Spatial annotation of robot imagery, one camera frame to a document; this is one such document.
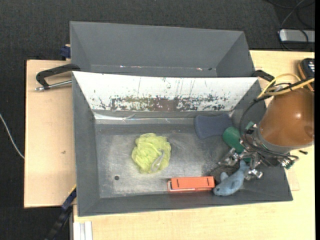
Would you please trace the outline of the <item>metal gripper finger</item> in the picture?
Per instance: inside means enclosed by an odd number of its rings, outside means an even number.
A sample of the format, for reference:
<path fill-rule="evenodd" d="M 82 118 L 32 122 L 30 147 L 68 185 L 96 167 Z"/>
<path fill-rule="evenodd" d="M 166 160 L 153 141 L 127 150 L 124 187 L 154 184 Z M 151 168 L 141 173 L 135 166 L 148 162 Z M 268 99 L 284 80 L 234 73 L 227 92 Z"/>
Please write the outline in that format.
<path fill-rule="evenodd" d="M 240 154 L 238 154 L 237 150 L 232 147 L 227 154 L 220 159 L 218 165 L 233 167 L 240 159 Z"/>
<path fill-rule="evenodd" d="M 247 181 L 252 179 L 260 179 L 263 176 L 263 172 L 256 168 L 259 164 L 260 161 L 255 161 L 253 158 L 250 159 L 248 168 L 244 171 L 244 178 Z"/>

